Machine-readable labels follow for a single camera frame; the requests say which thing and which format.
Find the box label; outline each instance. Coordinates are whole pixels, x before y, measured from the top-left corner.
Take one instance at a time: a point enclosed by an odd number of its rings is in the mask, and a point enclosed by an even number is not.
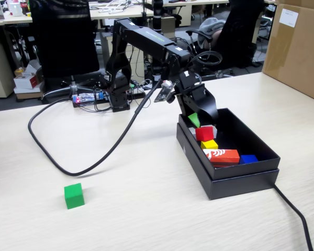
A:
[[[293,12],[288,9],[283,9],[279,22],[294,28],[298,19],[298,15],[299,13],[297,12]]]

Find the table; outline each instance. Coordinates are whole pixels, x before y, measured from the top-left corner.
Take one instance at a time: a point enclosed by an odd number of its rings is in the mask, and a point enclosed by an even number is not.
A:
[[[115,19],[115,18],[125,18],[125,17],[141,17],[142,16],[143,8],[141,5],[133,5],[123,12],[109,14],[109,13],[99,13],[98,10],[90,10],[91,19],[99,20],[99,19]],[[7,15],[5,13],[5,19],[0,20],[0,26],[2,25],[11,25],[11,24],[26,24],[32,22],[31,17],[21,16],[21,17],[14,17],[12,15]],[[147,16],[152,17],[153,11],[147,9]]]
[[[275,0],[264,0],[266,4],[276,4]],[[147,0],[147,3],[152,4],[152,0]],[[192,14],[192,6],[193,5],[206,5],[206,4],[227,4],[229,3],[229,0],[195,0],[190,2],[176,2],[176,3],[167,3],[163,4],[163,7],[178,7],[175,10],[175,13],[178,13],[181,15],[182,24],[181,26],[190,26],[191,22],[191,14]]]
[[[206,87],[282,158],[276,184],[305,215],[314,246],[314,99],[262,73]],[[32,128],[76,172],[109,150],[136,106],[98,114],[57,104]],[[307,249],[299,217],[273,189],[208,200],[176,139],[176,101],[142,109],[112,155],[76,178],[31,138],[41,108],[0,112],[0,250]],[[64,186],[79,182],[86,205],[67,210]]]
[[[264,0],[266,4],[276,4],[275,0]],[[167,3],[163,4],[163,7],[168,6],[187,6],[187,5],[206,5],[206,4],[228,4],[229,0],[195,0],[189,2],[176,2],[176,3]]]

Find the black chair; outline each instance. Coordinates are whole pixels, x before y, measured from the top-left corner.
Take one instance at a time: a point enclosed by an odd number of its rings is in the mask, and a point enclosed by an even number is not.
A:
[[[66,88],[44,94],[92,90],[74,75],[99,70],[88,0],[30,0],[37,55],[44,78],[71,76]]]
[[[216,66],[203,67],[199,63],[194,65],[199,70],[201,76],[206,76],[212,72],[221,73],[231,67],[244,68],[252,64],[253,56],[257,46],[252,43],[256,21],[264,9],[264,0],[229,0],[230,14],[222,29],[216,45],[211,50],[222,55],[222,62]],[[204,36],[208,43],[212,42],[212,37],[198,30],[188,30],[188,35],[192,41],[193,51],[199,54],[205,50],[201,49],[197,42],[193,43],[192,34]]]

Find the green cube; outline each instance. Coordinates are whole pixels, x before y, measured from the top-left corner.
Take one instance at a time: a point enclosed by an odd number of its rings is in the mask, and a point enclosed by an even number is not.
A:
[[[195,112],[193,114],[191,114],[190,116],[188,116],[188,118],[190,119],[190,121],[197,127],[200,127],[200,121],[198,118],[198,114]]]
[[[85,204],[81,183],[64,187],[64,194],[68,209],[80,207]]]

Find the toy block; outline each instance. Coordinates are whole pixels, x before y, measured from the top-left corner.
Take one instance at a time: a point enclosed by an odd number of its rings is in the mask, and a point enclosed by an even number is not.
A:
[[[189,129],[189,131],[191,132],[191,134],[193,135],[193,137],[195,138],[195,140],[197,139],[197,135],[196,135],[196,133],[195,133],[195,128],[193,128],[193,127],[190,127],[190,128],[188,128]]]
[[[218,129],[214,125],[202,125],[201,127],[213,127],[213,134],[214,134],[214,139],[216,139],[216,135],[218,134]]]
[[[215,167],[234,166],[240,161],[237,150],[203,149],[203,151]]]
[[[195,127],[199,128],[200,127],[200,121],[198,118],[198,114],[197,113],[193,113],[190,116],[188,116],[188,118],[190,119],[190,121],[193,123],[193,125],[195,125]]]
[[[258,159],[256,158],[255,155],[241,155],[240,165],[254,163],[254,162],[258,162]]]
[[[201,149],[217,149],[219,146],[214,140],[201,141]]]
[[[64,194],[68,209],[80,207],[85,204],[81,183],[64,187]]]
[[[195,129],[197,141],[209,141],[214,139],[213,127],[200,127]]]

